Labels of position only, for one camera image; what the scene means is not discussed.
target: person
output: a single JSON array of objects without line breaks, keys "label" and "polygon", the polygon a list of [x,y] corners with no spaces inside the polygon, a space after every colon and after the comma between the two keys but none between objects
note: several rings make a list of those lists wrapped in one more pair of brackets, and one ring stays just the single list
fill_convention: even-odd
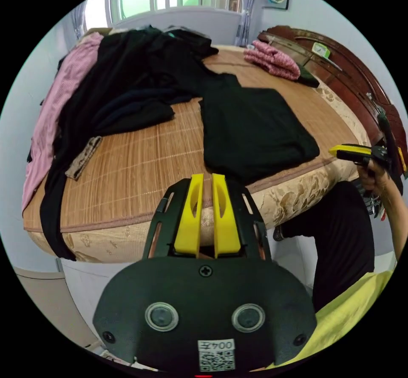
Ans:
[{"label": "person", "polygon": [[[368,175],[368,169],[374,177]],[[363,187],[378,195],[387,213],[395,256],[408,238],[408,207],[389,174],[372,160],[357,167]],[[277,241],[314,237],[317,265],[313,305],[317,327],[300,353],[284,366],[316,354],[348,333],[383,291],[393,271],[374,273],[374,237],[370,217],[357,188],[337,183],[320,202],[275,228]]]}]

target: curtain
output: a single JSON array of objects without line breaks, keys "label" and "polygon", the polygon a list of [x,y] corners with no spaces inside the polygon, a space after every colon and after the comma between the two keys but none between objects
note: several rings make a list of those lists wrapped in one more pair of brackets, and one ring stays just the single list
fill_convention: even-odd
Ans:
[{"label": "curtain", "polygon": [[248,43],[249,23],[251,22],[254,1],[255,0],[242,0],[242,19],[235,37],[235,45],[246,46]]},{"label": "curtain", "polygon": [[76,39],[80,39],[85,31],[84,31],[84,26],[85,26],[85,6],[86,6],[86,0],[82,2],[81,4],[77,5],[72,11],[71,11],[71,21],[72,21],[72,26],[74,27]]}]

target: pink cloth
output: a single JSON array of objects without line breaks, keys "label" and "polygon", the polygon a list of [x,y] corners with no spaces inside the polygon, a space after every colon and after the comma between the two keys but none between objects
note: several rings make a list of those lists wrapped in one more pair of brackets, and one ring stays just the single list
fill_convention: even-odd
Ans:
[{"label": "pink cloth", "polygon": [[54,158],[53,142],[58,118],[89,70],[95,65],[103,36],[92,33],[83,44],[75,47],[62,62],[55,80],[42,103],[40,116],[31,138],[31,158],[25,170],[22,211],[47,175]]},{"label": "pink cloth", "polygon": [[255,40],[255,50],[244,50],[244,59],[263,66],[271,75],[296,81],[300,77],[300,69],[296,62],[287,54],[265,42]]}]

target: yellow shirt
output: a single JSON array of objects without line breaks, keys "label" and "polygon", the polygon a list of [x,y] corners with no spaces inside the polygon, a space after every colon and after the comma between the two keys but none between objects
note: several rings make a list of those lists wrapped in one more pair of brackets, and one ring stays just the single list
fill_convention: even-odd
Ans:
[{"label": "yellow shirt", "polygon": [[[344,293],[320,309],[316,313],[316,329],[309,341],[296,357],[279,367],[318,353],[345,336],[377,300],[391,275],[392,271],[366,273]],[[271,364],[266,369],[274,367],[274,364]]]}]

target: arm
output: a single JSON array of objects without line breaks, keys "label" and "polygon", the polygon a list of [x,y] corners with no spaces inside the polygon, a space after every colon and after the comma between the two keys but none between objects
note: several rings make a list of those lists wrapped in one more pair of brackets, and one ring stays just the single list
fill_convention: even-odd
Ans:
[{"label": "arm", "polygon": [[357,170],[360,180],[366,190],[372,191],[381,199],[390,222],[392,243],[398,261],[408,238],[408,207],[396,184],[382,167],[371,160],[368,168],[374,172],[374,178],[369,177],[368,171],[359,166]]},{"label": "arm", "polygon": [[392,243],[398,261],[408,238],[408,207],[391,179],[380,198],[390,222]]}]

